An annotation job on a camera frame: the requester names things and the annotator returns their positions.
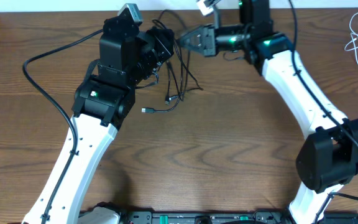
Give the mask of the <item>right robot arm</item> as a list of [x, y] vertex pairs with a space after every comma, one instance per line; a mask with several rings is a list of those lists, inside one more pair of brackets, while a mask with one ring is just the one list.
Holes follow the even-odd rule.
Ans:
[[358, 174], [358, 119], [350, 120], [320, 90], [303, 66], [295, 42], [273, 28], [268, 1], [240, 1], [240, 23], [223, 26], [215, 1], [198, 1], [212, 24], [184, 33], [181, 47], [214, 57], [243, 51], [244, 59], [280, 94], [305, 142], [296, 158], [300, 187], [282, 223], [358, 223], [357, 213], [326, 208]]

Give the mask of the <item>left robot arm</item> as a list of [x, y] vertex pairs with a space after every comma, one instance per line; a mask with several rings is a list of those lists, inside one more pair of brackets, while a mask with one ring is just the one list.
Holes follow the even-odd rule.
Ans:
[[45, 187], [23, 223], [76, 223], [97, 166], [135, 103], [142, 80], [173, 55], [174, 33], [139, 29], [141, 21], [123, 16], [104, 22], [97, 33], [99, 58], [92, 61], [75, 91], [73, 116], [39, 85], [69, 125], [61, 153]]

